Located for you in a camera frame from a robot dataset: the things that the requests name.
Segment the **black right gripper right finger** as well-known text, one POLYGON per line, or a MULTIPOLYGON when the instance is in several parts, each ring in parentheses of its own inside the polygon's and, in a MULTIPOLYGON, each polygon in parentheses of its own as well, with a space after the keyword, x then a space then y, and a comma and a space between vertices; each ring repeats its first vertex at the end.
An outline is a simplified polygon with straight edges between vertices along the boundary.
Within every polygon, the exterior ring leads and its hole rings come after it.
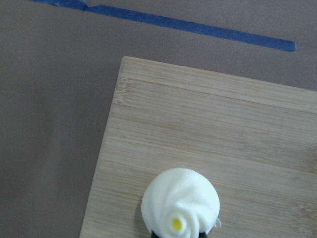
POLYGON ((206 232, 204 233, 199 233, 198 238, 208 238, 208 234, 206 232))

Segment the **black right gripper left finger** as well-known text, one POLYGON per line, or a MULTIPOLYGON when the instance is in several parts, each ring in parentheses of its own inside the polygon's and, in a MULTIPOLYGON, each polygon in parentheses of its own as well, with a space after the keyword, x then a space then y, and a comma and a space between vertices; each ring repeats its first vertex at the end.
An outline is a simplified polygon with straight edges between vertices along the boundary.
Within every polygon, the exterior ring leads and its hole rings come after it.
POLYGON ((154 231, 151 231, 151 238, 160 238, 160 237, 156 235, 154 231))

